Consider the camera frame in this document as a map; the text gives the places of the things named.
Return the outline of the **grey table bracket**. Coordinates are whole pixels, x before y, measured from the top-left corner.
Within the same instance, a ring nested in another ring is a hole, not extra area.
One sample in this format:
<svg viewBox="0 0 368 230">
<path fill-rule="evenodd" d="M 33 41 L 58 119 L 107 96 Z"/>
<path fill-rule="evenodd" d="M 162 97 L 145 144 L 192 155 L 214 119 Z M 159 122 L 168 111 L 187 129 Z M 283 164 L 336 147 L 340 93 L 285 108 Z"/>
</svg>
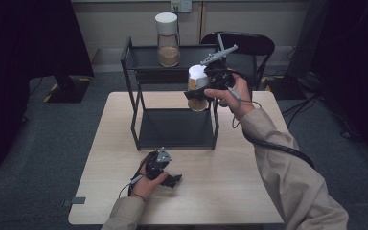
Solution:
<svg viewBox="0 0 368 230">
<path fill-rule="evenodd" d="M 71 199 L 64 199 L 62 206 L 71 207 L 73 204 L 84 204 L 86 197 L 72 197 Z"/>
</svg>

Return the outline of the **grey stand with base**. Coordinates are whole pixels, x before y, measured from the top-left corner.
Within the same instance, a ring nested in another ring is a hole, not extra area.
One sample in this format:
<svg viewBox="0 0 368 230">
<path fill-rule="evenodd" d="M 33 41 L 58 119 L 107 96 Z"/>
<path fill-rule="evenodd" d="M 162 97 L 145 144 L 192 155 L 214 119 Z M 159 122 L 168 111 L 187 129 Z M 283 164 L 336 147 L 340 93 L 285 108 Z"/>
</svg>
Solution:
<svg viewBox="0 0 368 230">
<path fill-rule="evenodd" d="M 300 37 L 285 74 L 265 80 L 276 100 L 301 100 L 303 90 L 317 91 L 321 81 L 311 72 L 319 38 L 326 20 L 330 0 L 310 0 Z"/>
</svg>

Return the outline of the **dark curtain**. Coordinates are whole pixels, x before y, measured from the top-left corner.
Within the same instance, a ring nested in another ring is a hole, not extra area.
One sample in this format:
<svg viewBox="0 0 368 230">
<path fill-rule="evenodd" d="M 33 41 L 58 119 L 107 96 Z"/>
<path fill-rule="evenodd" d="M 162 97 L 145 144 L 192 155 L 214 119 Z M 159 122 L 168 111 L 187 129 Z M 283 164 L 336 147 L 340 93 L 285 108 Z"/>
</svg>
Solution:
<svg viewBox="0 0 368 230">
<path fill-rule="evenodd" d="M 368 0 L 330 0 L 311 68 L 368 144 Z"/>
<path fill-rule="evenodd" d="M 71 0 L 0 0 L 0 165 L 19 130 L 29 81 L 93 75 Z"/>
</svg>

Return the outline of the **black chair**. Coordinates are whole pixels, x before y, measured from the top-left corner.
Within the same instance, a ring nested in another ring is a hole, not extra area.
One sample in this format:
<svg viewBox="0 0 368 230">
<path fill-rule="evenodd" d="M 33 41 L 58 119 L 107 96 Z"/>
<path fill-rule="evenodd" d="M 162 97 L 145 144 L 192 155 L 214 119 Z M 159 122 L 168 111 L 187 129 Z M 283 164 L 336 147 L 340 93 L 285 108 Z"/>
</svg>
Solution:
<svg viewBox="0 0 368 230">
<path fill-rule="evenodd" d="M 226 66 L 242 73 L 252 90 L 259 89 L 266 63 L 275 50 L 275 44 L 269 37 L 241 32 L 212 32 L 204 36 L 200 43 L 218 44 L 224 49 L 237 45 L 238 49 L 226 56 Z"/>
</svg>

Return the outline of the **glass jar with spout lid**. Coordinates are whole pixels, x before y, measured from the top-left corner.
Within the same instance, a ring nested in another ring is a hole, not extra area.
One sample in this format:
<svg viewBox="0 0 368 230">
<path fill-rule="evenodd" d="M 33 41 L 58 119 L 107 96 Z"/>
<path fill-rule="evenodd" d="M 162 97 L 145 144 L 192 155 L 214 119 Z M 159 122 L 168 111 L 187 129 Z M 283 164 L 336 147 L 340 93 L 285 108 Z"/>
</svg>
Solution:
<svg viewBox="0 0 368 230">
<path fill-rule="evenodd" d="M 209 85 L 209 78 L 204 73 L 205 67 L 203 65 L 194 65 L 189 69 L 188 77 L 188 90 L 196 90 L 201 87 L 206 87 Z M 209 105 L 207 100 L 188 100 L 188 107 L 193 111 L 202 111 L 206 109 Z"/>
</svg>

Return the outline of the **wall power outlet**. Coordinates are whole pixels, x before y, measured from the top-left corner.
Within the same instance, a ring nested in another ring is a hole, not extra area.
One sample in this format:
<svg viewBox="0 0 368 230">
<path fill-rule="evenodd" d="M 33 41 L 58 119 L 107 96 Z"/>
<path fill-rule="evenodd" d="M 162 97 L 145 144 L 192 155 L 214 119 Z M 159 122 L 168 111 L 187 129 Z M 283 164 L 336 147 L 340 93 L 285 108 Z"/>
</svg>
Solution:
<svg viewBox="0 0 368 230">
<path fill-rule="evenodd" d="M 192 0 L 171 0 L 172 12 L 191 12 L 192 8 Z"/>
</svg>

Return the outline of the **black metal two-tier shelf rack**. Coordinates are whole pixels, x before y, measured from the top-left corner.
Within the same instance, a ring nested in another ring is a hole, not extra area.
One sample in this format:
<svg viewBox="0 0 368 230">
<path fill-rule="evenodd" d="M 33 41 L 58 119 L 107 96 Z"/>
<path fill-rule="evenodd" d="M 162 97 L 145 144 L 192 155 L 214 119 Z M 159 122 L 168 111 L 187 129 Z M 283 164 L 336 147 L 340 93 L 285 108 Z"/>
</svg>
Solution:
<svg viewBox="0 0 368 230">
<path fill-rule="evenodd" d="M 133 108 L 130 130 L 138 150 L 212 150 L 218 139 L 218 102 L 195 112 L 184 94 L 173 94 L 176 84 L 188 84 L 188 70 L 209 54 L 215 44 L 180 48 L 180 61 L 164 67 L 155 46 L 135 46 L 128 38 L 121 55 L 126 87 Z"/>
</svg>

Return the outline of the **person's left hand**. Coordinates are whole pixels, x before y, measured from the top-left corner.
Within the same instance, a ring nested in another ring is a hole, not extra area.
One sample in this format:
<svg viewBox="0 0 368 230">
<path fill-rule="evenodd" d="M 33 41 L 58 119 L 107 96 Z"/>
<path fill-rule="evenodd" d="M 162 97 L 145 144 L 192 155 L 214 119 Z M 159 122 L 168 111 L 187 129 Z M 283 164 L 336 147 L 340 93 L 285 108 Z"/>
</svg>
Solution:
<svg viewBox="0 0 368 230">
<path fill-rule="evenodd" d="M 162 172 L 155 179 L 150 180 L 143 175 L 133 186 L 131 190 L 132 197 L 138 197 L 142 201 L 146 201 L 155 189 L 168 177 L 167 172 Z"/>
</svg>

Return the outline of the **person's right hand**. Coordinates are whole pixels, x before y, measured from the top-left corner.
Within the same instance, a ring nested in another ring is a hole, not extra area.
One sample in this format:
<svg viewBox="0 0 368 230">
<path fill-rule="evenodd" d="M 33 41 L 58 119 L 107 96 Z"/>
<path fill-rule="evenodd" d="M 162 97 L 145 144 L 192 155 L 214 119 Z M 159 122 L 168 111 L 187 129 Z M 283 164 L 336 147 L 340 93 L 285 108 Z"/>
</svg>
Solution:
<svg viewBox="0 0 368 230">
<path fill-rule="evenodd" d="M 244 115 L 252 111 L 255 106 L 247 85 L 247 81 L 239 75 L 234 75 L 235 84 L 227 90 L 205 89 L 204 94 L 210 98 L 224 100 L 239 121 Z"/>
</svg>

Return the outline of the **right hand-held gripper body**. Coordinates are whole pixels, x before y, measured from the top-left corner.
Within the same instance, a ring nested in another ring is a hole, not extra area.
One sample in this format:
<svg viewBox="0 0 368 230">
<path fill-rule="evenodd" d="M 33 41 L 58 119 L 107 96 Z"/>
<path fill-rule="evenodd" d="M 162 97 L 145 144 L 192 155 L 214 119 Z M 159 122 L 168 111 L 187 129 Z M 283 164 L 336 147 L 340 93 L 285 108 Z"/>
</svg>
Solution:
<svg viewBox="0 0 368 230">
<path fill-rule="evenodd" d="M 205 67 L 204 73 L 209 78 L 211 88 L 222 88 L 232 78 L 232 74 L 225 64 L 225 58 L 228 54 L 236 51 L 237 45 L 230 48 L 209 54 L 206 59 L 200 62 Z"/>
</svg>

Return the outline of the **black stand base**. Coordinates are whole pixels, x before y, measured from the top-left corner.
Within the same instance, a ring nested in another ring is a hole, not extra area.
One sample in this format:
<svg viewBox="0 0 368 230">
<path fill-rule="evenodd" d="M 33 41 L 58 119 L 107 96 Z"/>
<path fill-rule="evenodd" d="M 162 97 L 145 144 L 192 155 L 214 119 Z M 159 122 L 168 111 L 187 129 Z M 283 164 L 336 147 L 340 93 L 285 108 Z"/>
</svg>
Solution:
<svg viewBox="0 0 368 230">
<path fill-rule="evenodd" d="M 45 97 L 45 103 L 78 104 L 82 101 L 91 82 L 90 78 L 55 76 L 56 83 Z"/>
</svg>

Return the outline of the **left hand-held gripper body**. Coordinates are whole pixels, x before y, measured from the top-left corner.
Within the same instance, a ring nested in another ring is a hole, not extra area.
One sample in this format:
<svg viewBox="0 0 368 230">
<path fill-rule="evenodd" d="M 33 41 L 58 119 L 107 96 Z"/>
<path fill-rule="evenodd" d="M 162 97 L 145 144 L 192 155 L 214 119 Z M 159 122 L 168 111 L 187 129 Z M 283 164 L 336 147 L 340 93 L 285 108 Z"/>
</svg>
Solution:
<svg viewBox="0 0 368 230">
<path fill-rule="evenodd" d="M 146 160 L 147 178 L 150 180 L 157 178 L 172 160 L 172 157 L 164 147 L 150 152 Z"/>
</svg>

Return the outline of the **glass jar with round lid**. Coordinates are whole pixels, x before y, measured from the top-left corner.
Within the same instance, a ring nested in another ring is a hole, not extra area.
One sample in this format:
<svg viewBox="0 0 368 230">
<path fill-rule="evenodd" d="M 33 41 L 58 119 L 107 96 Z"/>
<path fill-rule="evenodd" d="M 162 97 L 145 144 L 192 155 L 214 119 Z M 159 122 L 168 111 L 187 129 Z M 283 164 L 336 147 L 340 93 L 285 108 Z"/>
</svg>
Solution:
<svg viewBox="0 0 368 230">
<path fill-rule="evenodd" d="M 172 12 L 160 12 L 154 17 L 157 31 L 157 57 L 162 66 L 173 67 L 180 61 L 178 17 Z"/>
</svg>

